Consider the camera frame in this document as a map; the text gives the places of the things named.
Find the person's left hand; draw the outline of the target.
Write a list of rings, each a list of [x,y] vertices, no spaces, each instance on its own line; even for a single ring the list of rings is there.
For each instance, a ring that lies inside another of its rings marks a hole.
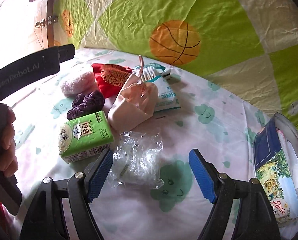
[[[3,152],[0,155],[0,171],[2,171],[6,177],[11,177],[18,170],[18,161],[15,154],[16,144],[14,141],[15,130],[13,126],[16,116],[9,106],[7,109],[7,124],[0,139],[3,148]]]

